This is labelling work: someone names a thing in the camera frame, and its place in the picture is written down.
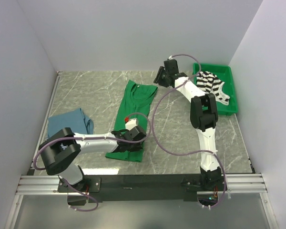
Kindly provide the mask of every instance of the green tray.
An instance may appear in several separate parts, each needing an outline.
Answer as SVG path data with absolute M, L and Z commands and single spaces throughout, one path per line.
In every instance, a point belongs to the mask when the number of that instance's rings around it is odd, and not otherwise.
M 194 63 L 194 74 L 199 70 L 197 63 Z M 201 64 L 201 71 L 209 71 L 221 80 L 224 81 L 223 92 L 230 96 L 229 105 L 223 105 L 220 102 L 216 102 L 217 110 L 219 115 L 232 115 L 238 112 L 238 105 L 236 100 L 235 88 L 233 83 L 233 77 L 231 68 L 225 65 L 216 65 L 216 64 Z

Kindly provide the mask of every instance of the gray marble surface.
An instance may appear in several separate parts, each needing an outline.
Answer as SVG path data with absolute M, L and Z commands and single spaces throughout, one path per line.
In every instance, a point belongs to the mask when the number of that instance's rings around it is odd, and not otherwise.
M 94 133 L 113 130 L 115 117 L 128 80 L 153 84 L 157 71 L 62 72 L 50 110 L 50 116 L 84 110 L 94 122 Z M 169 90 L 158 87 L 155 104 Z M 190 103 L 179 92 L 170 93 L 159 105 L 155 116 L 155 132 L 162 145 L 176 153 L 199 149 L 199 140 L 190 120 Z M 250 161 L 235 115 L 219 116 L 215 134 L 217 154 L 227 173 L 251 173 Z M 75 164 L 92 169 L 95 174 L 180 174 L 200 173 L 200 154 L 173 156 L 159 148 L 150 137 L 145 141 L 141 163 L 105 158 L 105 153 L 80 155 Z M 45 175 L 45 171 L 36 171 Z

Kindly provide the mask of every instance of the white wall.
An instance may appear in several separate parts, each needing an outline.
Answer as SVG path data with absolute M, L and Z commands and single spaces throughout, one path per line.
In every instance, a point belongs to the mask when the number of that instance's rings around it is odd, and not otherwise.
M 230 66 L 249 155 L 286 229 L 286 1 L 263 1 Z
M 34 154 L 55 71 L 16 0 L 0 0 L 0 229 Z
M 229 64 L 262 0 L 18 0 L 56 70 Z M 192 61 L 179 62 L 191 70 Z

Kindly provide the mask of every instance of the green t-shirt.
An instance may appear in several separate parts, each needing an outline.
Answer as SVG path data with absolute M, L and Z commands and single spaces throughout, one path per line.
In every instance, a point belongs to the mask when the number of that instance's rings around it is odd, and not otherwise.
M 128 81 L 125 88 L 124 97 L 122 99 L 116 120 L 114 130 L 125 129 L 125 117 L 134 112 L 140 112 L 148 116 L 151 103 L 157 93 L 158 87 L 154 85 L 137 84 L 134 81 Z M 132 115 L 130 118 L 137 118 L 139 125 L 146 130 L 147 120 L 142 115 Z M 107 153 L 107 158 L 141 162 L 144 149 L 137 152 L 119 152 Z

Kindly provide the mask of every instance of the table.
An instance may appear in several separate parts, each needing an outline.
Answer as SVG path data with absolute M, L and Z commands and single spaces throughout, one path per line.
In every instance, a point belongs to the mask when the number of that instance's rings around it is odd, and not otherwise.
M 94 134 L 113 130 L 115 117 L 128 80 L 153 84 L 157 71 L 60 72 L 50 104 L 49 117 L 82 108 L 94 123 Z M 155 104 L 169 90 L 158 87 Z M 170 93 L 157 109 L 155 133 L 162 145 L 176 153 L 198 150 L 198 135 L 190 122 L 190 103 L 179 92 Z M 219 116 L 215 134 L 217 154 L 226 173 L 252 173 L 237 118 Z M 75 164 L 88 174 L 184 174 L 200 173 L 200 154 L 173 156 L 161 150 L 150 137 L 145 141 L 141 163 L 105 158 L 105 153 L 79 155 Z M 37 162 L 43 166 L 41 158 Z M 34 175 L 46 175 L 35 171 Z
M 182 200 L 103 202 L 94 212 L 74 212 L 65 196 L 25 196 L 16 229 L 270 229 L 257 193 L 232 194 L 211 211 Z

